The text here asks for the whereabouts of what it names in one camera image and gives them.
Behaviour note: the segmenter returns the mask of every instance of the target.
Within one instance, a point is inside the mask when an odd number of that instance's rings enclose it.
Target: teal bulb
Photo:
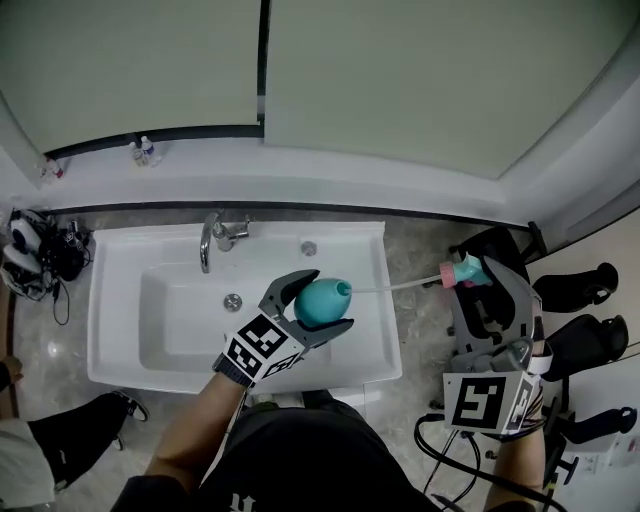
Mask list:
[[[296,297],[293,312],[307,327],[340,320],[351,304],[351,285],[342,279],[317,279]]]

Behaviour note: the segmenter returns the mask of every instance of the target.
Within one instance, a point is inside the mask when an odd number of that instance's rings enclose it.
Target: white sink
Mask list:
[[[96,231],[88,325],[89,378],[118,386],[199,392],[239,313],[224,297],[256,305],[275,278],[315,268],[355,288],[389,284],[384,223],[266,222],[223,253],[211,243],[211,272],[200,270],[202,224]],[[305,256],[305,241],[317,245]],[[294,319],[293,307],[286,312]],[[311,351],[294,368],[261,382],[257,393],[352,387],[402,374],[390,292],[356,294],[345,335]]]

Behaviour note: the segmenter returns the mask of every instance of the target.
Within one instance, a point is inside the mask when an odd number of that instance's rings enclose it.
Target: black cable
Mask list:
[[[542,386],[540,386],[540,390],[538,391],[536,398],[533,400],[533,402],[531,402],[531,404],[529,404],[529,407],[527,407],[525,418],[529,418],[533,416],[536,412],[538,412],[542,407],[543,401],[544,401],[544,397],[542,395]]]
[[[457,430],[454,430],[453,432],[451,432],[451,434],[449,434],[449,438],[447,439],[447,442],[444,444],[444,448],[442,448],[442,455],[447,454],[447,452],[449,451],[449,448],[451,448],[451,445],[453,444],[453,440],[456,438],[457,435],[458,435]],[[433,471],[431,472],[431,475],[429,476],[429,479],[427,480],[427,483],[424,484],[424,489],[422,490],[422,494],[425,494],[425,495],[427,494],[427,488],[429,487],[429,484],[433,480],[433,477],[436,475],[436,471],[438,471],[439,467],[440,467],[440,461],[437,462],[436,466],[433,468]]]
[[[64,292],[67,294],[67,319],[64,322],[61,322],[60,320],[58,320],[58,316],[56,315],[56,303],[58,302],[58,297],[54,297],[53,299],[53,319],[56,321],[58,325],[64,326],[69,323],[70,312],[71,312],[70,311],[71,296],[69,295],[69,290],[67,290],[67,287],[64,285],[62,280],[61,279],[56,279],[56,280],[57,280],[57,283],[60,284],[60,286],[62,286],[62,288],[64,289]]]
[[[625,359],[631,359],[632,357],[636,357],[636,356],[640,356],[640,352],[638,352],[637,354],[631,354],[630,356],[627,356],[627,357],[621,357],[620,359],[616,359],[615,361],[609,361],[607,363],[607,365],[619,363],[620,361],[624,361]]]
[[[543,401],[540,400],[537,404],[533,406],[533,408],[527,410],[527,413],[525,414],[524,419],[530,420],[531,418],[535,417],[535,415],[540,412],[540,409],[542,409],[542,405],[543,405]]]
[[[413,438],[416,444],[418,445],[418,448],[420,448],[420,450],[422,450],[424,453],[426,453],[430,457],[434,458],[437,461],[443,462],[447,466],[451,466],[452,468],[458,469],[460,471],[464,471],[465,473],[468,473],[470,475],[480,477],[483,480],[487,480],[491,482],[492,484],[499,485],[500,487],[503,487],[504,489],[507,489],[511,492],[519,494],[524,498],[539,501],[540,503],[545,503],[545,504],[548,503],[559,512],[567,512],[566,508],[564,508],[558,502],[549,498],[548,496],[545,496],[542,493],[529,489],[524,485],[516,484],[511,480],[507,480],[506,478],[502,478],[496,475],[485,473],[484,471],[473,469],[465,464],[461,464],[447,457],[446,455],[442,455],[441,453],[436,451],[432,446],[430,446],[420,434],[420,425],[422,425],[423,423],[427,423],[428,421],[429,420],[427,419],[427,417],[423,416],[416,422],[416,425],[413,431]]]
[[[476,458],[476,471],[480,471],[482,456],[480,455],[480,448],[478,448],[478,443],[476,443],[476,440],[473,438],[473,434],[471,433],[467,433],[465,437],[469,440],[469,444],[473,449],[473,455]],[[458,497],[452,501],[452,503],[458,503],[462,498],[464,498],[467,494],[469,494],[471,492],[471,489],[473,489],[473,486],[476,485],[477,480],[478,480],[477,475],[473,475],[473,478],[471,479],[471,482],[469,482],[469,485],[467,485],[467,488],[464,491],[462,491],[458,495]]]
[[[86,252],[89,255],[88,258],[85,258],[83,254],[84,265],[82,265],[82,268],[87,268],[91,263],[93,263],[93,260],[91,259],[91,251],[89,251],[89,248],[84,244],[82,245],[82,249],[83,252]]]

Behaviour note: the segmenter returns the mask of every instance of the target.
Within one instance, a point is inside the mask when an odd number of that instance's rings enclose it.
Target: black shirt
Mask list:
[[[247,418],[250,435],[232,433],[220,462],[192,496],[171,477],[139,476],[129,479],[112,510],[439,510],[363,421],[311,409],[257,414],[258,424]],[[234,433],[242,433],[243,420]],[[499,510],[533,510],[513,505]]]

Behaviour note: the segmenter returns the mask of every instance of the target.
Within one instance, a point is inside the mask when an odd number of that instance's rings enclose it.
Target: chrome faucet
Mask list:
[[[211,237],[216,241],[218,249],[222,252],[227,252],[231,250],[236,241],[249,236],[249,216],[245,218],[243,226],[229,230],[220,220],[221,215],[222,212],[209,214],[204,220],[204,226],[202,226],[200,268],[205,274],[209,273],[209,245],[211,244]]]

